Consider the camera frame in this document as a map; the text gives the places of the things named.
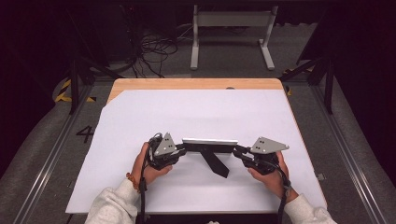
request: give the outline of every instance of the bracelet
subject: bracelet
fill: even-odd
[[[140,193],[139,185],[136,183],[136,180],[134,179],[134,177],[130,173],[126,173],[126,177],[129,180],[131,180],[132,185],[134,186],[134,189],[137,190],[138,193]]]

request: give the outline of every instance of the wrist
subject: wrist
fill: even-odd
[[[297,193],[297,191],[295,191],[294,189],[290,189],[290,192],[288,193],[288,196],[286,197],[286,203],[293,201],[298,196],[299,196],[299,194]]]
[[[134,189],[136,189],[137,192],[140,193],[139,178],[136,178],[134,175],[131,175],[130,173],[126,174],[126,178],[128,178],[132,182],[132,185],[134,186]]]

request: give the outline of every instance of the metal stand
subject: metal stand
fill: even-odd
[[[262,55],[268,70],[274,70],[275,66],[268,50],[268,41],[274,26],[277,7],[271,11],[198,11],[194,6],[193,14],[193,43],[191,53],[191,70],[198,69],[199,53],[199,26],[265,26],[265,37],[259,39]]]

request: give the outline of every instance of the white paper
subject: white paper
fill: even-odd
[[[282,90],[124,91],[102,111],[66,213],[88,213],[106,187],[116,188],[132,170],[143,143],[155,133],[238,140],[251,147],[264,136],[284,150],[292,186],[314,206],[327,207],[304,141]],[[214,174],[200,154],[181,157],[146,191],[148,214],[274,213],[279,199],[253,179],[241,160],[218,155],[230,169]]]

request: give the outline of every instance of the sleeve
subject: sleeve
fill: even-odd
[[[134,204],[139,198],[131,181],[124,179],[117,189],[104,189],[95,198],[85,223],[134,224],[137,216]]]
[[[314,208],[303,194],[289,202],[285,206],[285,212],[289,215],[291,222],[294,224],[333,224],[329,212],[322,208]]]

